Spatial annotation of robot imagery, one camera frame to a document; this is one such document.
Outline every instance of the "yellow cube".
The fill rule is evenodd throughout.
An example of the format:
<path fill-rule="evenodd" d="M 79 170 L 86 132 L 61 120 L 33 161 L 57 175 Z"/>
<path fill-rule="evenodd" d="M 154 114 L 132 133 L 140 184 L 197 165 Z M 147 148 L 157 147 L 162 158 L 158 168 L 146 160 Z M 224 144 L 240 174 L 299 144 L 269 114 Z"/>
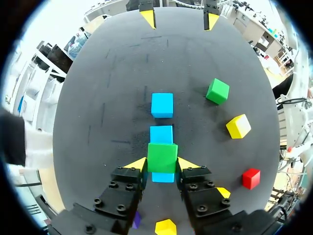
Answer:
<path fill-rule="evenodd" d="M 177 235 L 176 225 L 170 220 L 163 220 L 156 223 L 157 235 Z"/>
<path fill-rule="evenodd" d="M 245 114 L 233 118 L 226 127 L 232 139 L 242 139 L 251 130 L 250 123 Z"/>

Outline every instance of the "blue cube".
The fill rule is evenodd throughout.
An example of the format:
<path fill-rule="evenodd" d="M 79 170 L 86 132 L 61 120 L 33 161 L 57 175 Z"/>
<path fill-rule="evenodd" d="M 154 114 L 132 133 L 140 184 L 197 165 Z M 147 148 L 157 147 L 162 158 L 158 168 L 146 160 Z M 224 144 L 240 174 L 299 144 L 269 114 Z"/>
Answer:
<path fill-rule="evenodd" d="M 150 143 L 173 144 L 173 127 L 150 126 Z"/>
<path fill-rule="evenodd" d="M 174 183 L 174 173 L 152 172 L 152 182 L 155 183 Z"/>
<path fill-rule="evenodd" d="M 174 101 L 172 93 L 153 93 L 151 114 L 154 118 L 172 118 Z"/>

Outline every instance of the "red cube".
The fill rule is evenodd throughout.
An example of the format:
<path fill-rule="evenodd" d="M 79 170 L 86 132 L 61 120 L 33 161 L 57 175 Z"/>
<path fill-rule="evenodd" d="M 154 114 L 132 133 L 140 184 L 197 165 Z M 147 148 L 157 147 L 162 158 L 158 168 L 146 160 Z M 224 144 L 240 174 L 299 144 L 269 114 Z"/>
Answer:
<path fill-rule="evenodd" d="M 257 169 L 249 169 L 243 174 L 243 186 L 253 189 L 260 183 L 261 171 Z"/>

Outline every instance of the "purple cube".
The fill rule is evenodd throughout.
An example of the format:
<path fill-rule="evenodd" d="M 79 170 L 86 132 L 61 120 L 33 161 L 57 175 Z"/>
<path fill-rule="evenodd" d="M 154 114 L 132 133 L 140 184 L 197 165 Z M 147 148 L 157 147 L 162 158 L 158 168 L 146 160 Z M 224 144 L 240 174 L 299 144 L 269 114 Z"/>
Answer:
<path fill-rule="evenodd" d="M 133 229 L 138 229 L 138 228 L 139 228 L 139 225 L 140 225 L 140 221 L 141 221 L 141 217 L 140 217 L 140 215 L 139 215 L 139 212 L 136 211 L 132 228 L 133 228 Z"/>

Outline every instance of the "black metal bracket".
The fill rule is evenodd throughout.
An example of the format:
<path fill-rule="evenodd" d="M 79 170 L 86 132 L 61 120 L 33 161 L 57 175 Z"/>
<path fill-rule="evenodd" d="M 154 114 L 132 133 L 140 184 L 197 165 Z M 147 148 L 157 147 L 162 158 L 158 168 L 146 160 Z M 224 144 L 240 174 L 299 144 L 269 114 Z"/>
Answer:
<path fill-rule="evenodd" d="M 139 11 L 153 10 L 152 0 L 139 0 Z"/>
<path fill-rule="evenodd" d="M 209 13 L 220 15 L 220 11 L 217 7 L 216 0 L 206 0 L 204 4 L 204 10 L 203 10 L 203 22 L 204 22 L 204 30 L 210 29 L 210 23 L 209 23 Z"/>

